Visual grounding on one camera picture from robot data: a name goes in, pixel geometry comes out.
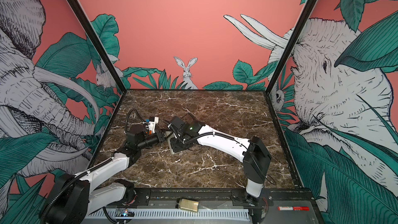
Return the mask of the white remote control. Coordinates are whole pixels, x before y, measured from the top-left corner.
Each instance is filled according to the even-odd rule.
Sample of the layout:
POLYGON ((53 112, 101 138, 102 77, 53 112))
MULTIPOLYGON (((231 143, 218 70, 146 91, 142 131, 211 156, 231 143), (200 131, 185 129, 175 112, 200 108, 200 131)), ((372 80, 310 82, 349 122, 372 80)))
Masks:
POLYGON ((174 150, 173 150, 173 147, 172 147, 171 139, 173 139, 175 136, 174 136, 172 131, 165 131, 164 135, 165 135, 165 140, 167 141, 167 144, 169 146, 170 152, 171 152, 172 155, 174 155, 175 153, 174 153, 174 150))

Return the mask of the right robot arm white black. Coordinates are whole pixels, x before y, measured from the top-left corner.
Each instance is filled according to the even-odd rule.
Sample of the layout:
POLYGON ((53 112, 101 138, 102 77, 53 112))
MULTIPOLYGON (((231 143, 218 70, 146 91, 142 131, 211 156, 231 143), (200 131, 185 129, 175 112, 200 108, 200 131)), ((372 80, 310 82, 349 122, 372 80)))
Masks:
POLYGON ((173 117, 167 127, 172 132, 168 141, 172 153, 187 150, 194 144, 222 151, 243 164, 247 177, 247 195, 255 199, 261 196, 272 158, 260 138, 238 138, 196 119, 188 123, 177 116, 173 117))

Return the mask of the brass metal box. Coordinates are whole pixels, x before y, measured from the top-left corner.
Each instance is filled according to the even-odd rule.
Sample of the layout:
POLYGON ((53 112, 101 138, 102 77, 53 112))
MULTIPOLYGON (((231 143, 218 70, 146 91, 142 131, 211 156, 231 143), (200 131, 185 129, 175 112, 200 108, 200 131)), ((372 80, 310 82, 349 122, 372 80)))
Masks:
POLYGON ((178 209, 183 211, 190 211, 197 213, 199 210, 199 202, 189 200, 189 199, 180 199, 177 203, 178 209))

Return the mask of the small circuit board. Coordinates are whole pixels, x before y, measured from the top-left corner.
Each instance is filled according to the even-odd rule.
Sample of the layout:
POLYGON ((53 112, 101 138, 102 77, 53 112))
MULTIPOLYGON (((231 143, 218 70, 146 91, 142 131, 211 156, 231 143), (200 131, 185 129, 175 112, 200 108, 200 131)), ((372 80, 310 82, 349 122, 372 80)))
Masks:
POLYGON ((118 209, 115 214, 117 218, 130 218, 134 216, 135 212, 132 209, 118 209))

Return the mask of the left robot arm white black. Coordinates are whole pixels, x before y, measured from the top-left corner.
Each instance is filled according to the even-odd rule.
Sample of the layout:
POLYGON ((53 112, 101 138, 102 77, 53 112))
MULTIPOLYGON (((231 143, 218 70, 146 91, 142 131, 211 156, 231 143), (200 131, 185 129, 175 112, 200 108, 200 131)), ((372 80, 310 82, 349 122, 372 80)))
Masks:
POLYGON ((109 186, 100 185, 115 174, 134 165, 142 149, 166 141, 165 132, 130 130, 122 147, 114 155, 75 175, 64 174, 56 180, 39 217, 42 224, 79 224, 88 215, 118 202, 130 206, 137 200, 134 184, 118 179, 109 186))

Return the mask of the black mounting rail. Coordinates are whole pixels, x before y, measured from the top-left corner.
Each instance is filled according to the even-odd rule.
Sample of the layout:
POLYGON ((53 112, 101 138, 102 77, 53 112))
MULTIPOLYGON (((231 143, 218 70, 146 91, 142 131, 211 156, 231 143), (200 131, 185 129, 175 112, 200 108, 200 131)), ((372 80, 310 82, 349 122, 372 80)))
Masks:
POLYGON ((231 201, 233 206, 254 208, 272 206, 275 201, 312 201, 309 189, 263 188, 258 198, 251 197, 245 188, 135 188, 136 197, 129 206, 148 206, 150 201, 231 201))

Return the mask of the red white marker pen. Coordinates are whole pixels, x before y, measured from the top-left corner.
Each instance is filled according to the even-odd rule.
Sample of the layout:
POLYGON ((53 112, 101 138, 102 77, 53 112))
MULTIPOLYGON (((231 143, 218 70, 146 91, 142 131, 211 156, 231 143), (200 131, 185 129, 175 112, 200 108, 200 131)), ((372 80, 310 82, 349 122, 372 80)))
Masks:
POLYGON ((279 211, 309 211, 309 207, 306 206, 279 206, 279 211))

